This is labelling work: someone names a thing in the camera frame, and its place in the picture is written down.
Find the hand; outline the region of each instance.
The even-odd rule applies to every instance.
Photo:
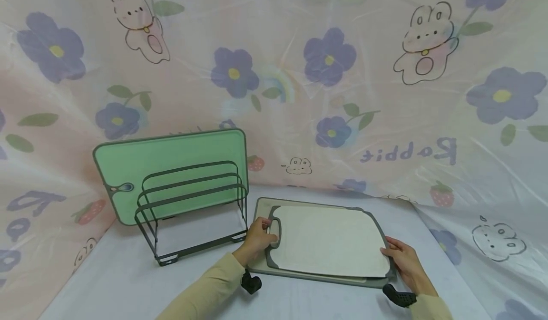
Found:
[[[266,233],[266,228],[270,226],[270,223],[270,220],[261,216],[255,219],[249,226],[242,246],[232,253],[243,267],[255,259],[259,252],[266,249],[268,245],[278,241],[278,236]]]
[[[407,287],[417,295],[426,294],[438,296],[436,289],[422,268],[415,249],[388,236],[386,236],[386,240],[388,241],[390,248],[380,248],[380,251],[383,255],[394,259],[401,279],[407,284]]]

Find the white cutting board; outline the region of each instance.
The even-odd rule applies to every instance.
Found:
[[[379,250],[383,237],[361,210],[282,205],[271,219],[281,234],[267,256],[278,269],[353,277],[385,277],[390,270]]]

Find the green cutting board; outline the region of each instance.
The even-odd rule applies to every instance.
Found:
[[[227,184],[236,184],[238,180],[235,173],[241,178],[241,184],[245,187],[244,195],[242,195],[242,191],[238,193],[238,189],[230,189],[160,205],[154,208],[158,219],[212,205],[227,204],[245,197],[249,190],[245,133],[240,129],[223,129],[104,143],[95,148],[93,157],[116,216],[124,225],[136,225],[137,199],[143,189],[147,190],[207,176],[222,176],[214,180],[185,184],[147,194],[149,202],[162,201]],[[154,176],[144,182],[145,177],[154,173],[220,161],[232,161],[235,165],[204,166]],[[143,196],[139,201],[141,205],[147,204]],[[138,219],[140,222],[144,220],[141,214]]]

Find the black clip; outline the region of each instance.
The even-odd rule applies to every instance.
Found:
[[[397,291],[392,284],[385,284],[382,292],[396,305],[407,308],[417,302],[417,295],[414,292]]]
[[[250,295],[253,295],[263,286],[263,283],[258,276],[251,277],[249,270],[246,269],[242,276],[241,285]]]

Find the beige sleeve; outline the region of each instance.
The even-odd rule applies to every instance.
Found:
[[[231,253],[223,256],[202,277],[186,288],[156,320],[199,320],[238,288],[245,269]]]
[[[410,309],[412,320],[453,320],[446,303],[436,296],[419,295]]]

